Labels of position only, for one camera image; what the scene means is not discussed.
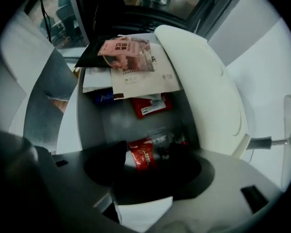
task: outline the black plastic part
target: black plastic part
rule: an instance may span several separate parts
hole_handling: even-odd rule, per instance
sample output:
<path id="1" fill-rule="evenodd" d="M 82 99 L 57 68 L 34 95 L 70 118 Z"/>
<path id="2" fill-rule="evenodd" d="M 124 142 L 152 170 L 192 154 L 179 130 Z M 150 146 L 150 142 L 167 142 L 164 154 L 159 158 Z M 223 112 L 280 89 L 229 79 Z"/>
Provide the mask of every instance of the black plastic part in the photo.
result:
<path id="1" fill-rule="evenodd" d="M 68 162 L 65 160 L 61 160 L 61 161 L 55 162 L 55 164 L 56 164 L 56 166 L 61 167 L 61 166 L 68 164 Z"/>
<path id="2" fill-rule="evenodd" d="M 98 52 L 106 40 L 115 38 L 116 35 L 98 36 L 85 49 L 84 53 L 78 60 L 77 67 L 105 67 L 110 68 L 103 56 L 98 56 Z"/>
<path id="3" fill-rule="evenodd" d="M 112 221 L 120 223 L 114 203 L 110 204 L 109 207 L 102 214 L 107 218 L 111 219 Z"/>
<path id="4" fill-rule="evenodd" d="M 265 137 L 265 138 L 251 138 L 248 144 L 248 150 L 254 149 L 266 149 L 270 150 L 272 147 L 272 138 Z"/>
<path id="5" fill-rule="evenodd" d="M 84 171 L 97 184 L 111 186 L 120 176 L 126 159 L 126 141 L 102 149 L 84 163 Z"/>
<path id="6" fill-rule="evenodd" d="M 260 193 L 255 185 L 242 188 L 241 192 L 250 206 L 252 213 L 258 212 L 268 203 L 268 200 Z"/>

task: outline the floor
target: floor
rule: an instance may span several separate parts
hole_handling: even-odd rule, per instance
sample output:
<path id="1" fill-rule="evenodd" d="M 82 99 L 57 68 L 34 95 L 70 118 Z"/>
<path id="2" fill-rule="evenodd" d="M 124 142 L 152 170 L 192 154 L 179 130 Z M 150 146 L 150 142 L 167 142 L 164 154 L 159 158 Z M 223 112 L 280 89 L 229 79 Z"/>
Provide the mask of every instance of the floor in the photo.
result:
<path id="1" fill-rule="evenodd" d="M 126 5 L 140 5 L 140 0 L 124 0 Z M 198 0 L 171 0 L 169 11 L 171 14 L 174 14 L 183 19 L 187 19 L 194 7 L 197 5 Z M 166 10 L 164 6 L 155 6 L 156 9 Z"/>

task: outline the cable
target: cable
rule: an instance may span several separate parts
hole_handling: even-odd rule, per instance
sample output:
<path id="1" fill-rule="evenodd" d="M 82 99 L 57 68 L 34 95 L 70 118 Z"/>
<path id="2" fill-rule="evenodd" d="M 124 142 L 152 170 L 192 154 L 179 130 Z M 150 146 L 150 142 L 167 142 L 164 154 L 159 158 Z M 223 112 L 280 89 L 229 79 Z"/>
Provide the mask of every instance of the cable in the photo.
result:
<path id="1" fill-rule="evenodd" d="M 249 163 L 251 162 L 251 160 L 252 160 L 252 156 L 253 156 L 253 154 L 254 154 L 254 150 L 252 150 L 252 155 L 251 155 L 251 158 L 250 158 L 250 161 L 249 161 Z"/>
<path id="2" fill-rule="evenodd" d="M 50 37 L 50 20 L 49 20 L 49 16 L 47 15 L 47 13 L 46 13 L 46 11 L 44 9 L 43 1 L 40 0 L 40 2 L 41 2 L 42 15 L 43 15 L 44 22 L 45 22 L 45 27 L 46 27 L 46 30 L 47 30 L 47 33 L 48 33 L 48 40 L 49 40 L 50 43 L 52 43 L 52 39 Z"/>

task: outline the photo of person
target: photo of person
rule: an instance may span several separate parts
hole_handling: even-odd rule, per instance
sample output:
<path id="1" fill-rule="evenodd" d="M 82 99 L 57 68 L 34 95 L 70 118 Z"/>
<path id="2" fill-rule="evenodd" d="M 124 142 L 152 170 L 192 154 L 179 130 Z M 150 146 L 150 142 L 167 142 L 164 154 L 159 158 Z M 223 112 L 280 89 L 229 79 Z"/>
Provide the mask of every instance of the photo of person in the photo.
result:
<path id="1" fill-rule="evenodd" d="M 134 47 L 137 49 L 137 56 L 128 55 L 103 55 L 105 61 L 112 68 L 122 69 L 122 70 L 135 70 L 135 71 L 154 71 L 152 60 L 151 60 L 151 49 L 148 40 L 143 40 L 139 38 L 134 38 L 130 36 L 123 36 L 116 38 L 116 42 L 113 43 L 114 48 L 118 48 L 119 51 L 130 51 L 129 47 Z"/>

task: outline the white wall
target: white wall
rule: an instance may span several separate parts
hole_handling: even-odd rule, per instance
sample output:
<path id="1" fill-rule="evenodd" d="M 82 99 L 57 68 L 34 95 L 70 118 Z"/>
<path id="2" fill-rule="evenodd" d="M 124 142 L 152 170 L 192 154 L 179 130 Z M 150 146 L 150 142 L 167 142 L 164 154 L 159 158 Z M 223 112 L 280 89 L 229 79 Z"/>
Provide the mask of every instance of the white wall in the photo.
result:
<path id="1" fill-rule="evenodd" d="M 291 33 L 280 19 L 227 67 L 245 101 L 252 137 L 284 138 L 284 97 L 291 94 Z M 281 187 L 283 146 L 255 150 L 251 165 Z"/>
<path id="2" fill-rule="evenodd" d="M 291 33 L 267 0 L 240 0 L 209 44 L 242 97 L 252 137 L 284 137 L 283 100 L 291 94 Z M 248 151 L 245 160 L 281 187 L 283 147 Z"/>
<path id="3" fill-rule="evenodd" d="M 9 130 L 13 117 L 25 97 L 25 91 L 0 58 L 0 130 Z"/>
<path id="4" fill-rule="evenodd" d="M 0 54 L 28 95 L 53 50 L 54 46 L 24 12 L 17 11 L 0 36 Z"/>
<path id="5" fill-rule="evenodd" d="M 240 0 L 209 39 L 227 66 L 255 44 L 280 19 L 267 0 Z"/>

